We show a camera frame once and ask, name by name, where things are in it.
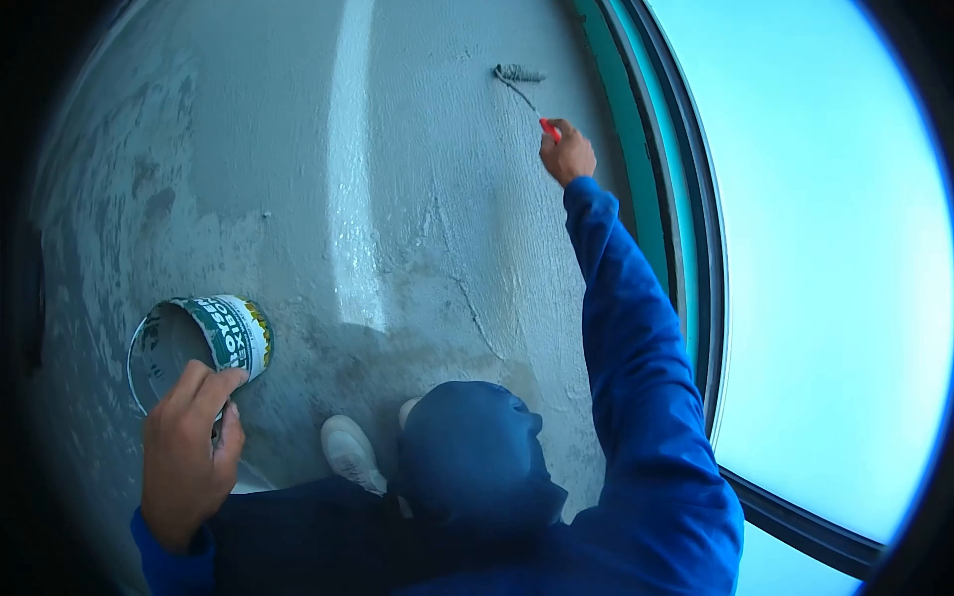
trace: window glass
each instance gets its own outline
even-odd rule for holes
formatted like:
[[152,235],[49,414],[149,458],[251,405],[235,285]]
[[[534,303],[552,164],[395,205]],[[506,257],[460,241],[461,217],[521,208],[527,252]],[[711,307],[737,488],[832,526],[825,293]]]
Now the window glass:
[[952,345],[945,181],[891,51],[847,0],[653,0],[722,203],[719,463],[889,542]]

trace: finger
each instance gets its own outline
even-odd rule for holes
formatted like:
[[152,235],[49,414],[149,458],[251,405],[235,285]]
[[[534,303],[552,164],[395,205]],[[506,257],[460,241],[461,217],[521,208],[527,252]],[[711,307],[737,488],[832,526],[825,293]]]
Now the finger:
[[163,406],[165,409],[179,410],[184,408],[196,396],[199,387],[210,375],[212,375],[211,368],[198,360],[189,360],[176,384],[159,403],[166,402],[166,405]]
[[563,133],[563,136],[577,133],[577,130],[573,128],[573,125],[568,120],[564,120],[563,118],[547,118],[547,121],[551,125],[560,129],[560,132]]
[[248,373],[241,368],[226,368],[225,370],[209,375],[192,400],[192,407],[197,419],[204,426],[206,422],[212,428],[218,411],[228,401],[232,392],[248,380]]
[[556,147],[556,140],[549,134],[543,133],[540,135],[540,156],[543,157],[553,151],[553,148]]
[[245,431],[239,421],[239,408],[234,401],[222,414],[222,432],[216,443],[216,451],[212,455],[213,466],[219,474],[231,476],[239,464],[241,448],[245,445]]

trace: person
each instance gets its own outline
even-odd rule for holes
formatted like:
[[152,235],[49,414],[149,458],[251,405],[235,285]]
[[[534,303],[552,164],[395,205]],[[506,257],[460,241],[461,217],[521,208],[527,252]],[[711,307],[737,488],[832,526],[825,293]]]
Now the person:
[[704,434],[678,317],[592,178],[590,142],[550,122],[563,138],[544,135],[540,156],[565,189],[586,282],[599,503],[563,523],[541,417],[486,382],[445,383],[401,408],[391,484],[361,428],[335,416],[321,429],[335,476],[230,495],[244,435],[228,400],[246,377],[190,362],[144,428],[132,531],[154,594],[735,591],[742,510]]

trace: white sneaker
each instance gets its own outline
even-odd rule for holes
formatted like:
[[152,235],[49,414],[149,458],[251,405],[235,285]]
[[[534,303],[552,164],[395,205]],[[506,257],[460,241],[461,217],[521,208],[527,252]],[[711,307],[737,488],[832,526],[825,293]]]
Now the white sneaker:
[[378,471],[371,441],[347,416],[332,416],[324,421],[321,450],[335,474],[377,495],[387,492],[387,480]]
[[401,411],[398,412],[398,424],[401,426],[401,430],[404,430],[407,415],[411,413],[411,410],[414,409],[414,406],[417,405],[417,402],[420,400],[421,398],[414,398],[413,400],[405,401],[404,405],[401,406]]

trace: red roller handle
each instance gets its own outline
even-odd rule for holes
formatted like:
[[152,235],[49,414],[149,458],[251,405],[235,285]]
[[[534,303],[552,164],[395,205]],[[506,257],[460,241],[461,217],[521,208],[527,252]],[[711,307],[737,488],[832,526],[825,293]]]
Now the red roller handle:
[[563,135],[560,134],[560,129],[556,128],[550,121],[546,118],[540,118],[540,128],[543,129],[543,132],[549,134],[553,137],[553,141],[556,143],[560,142],[560,139],[563,138]]

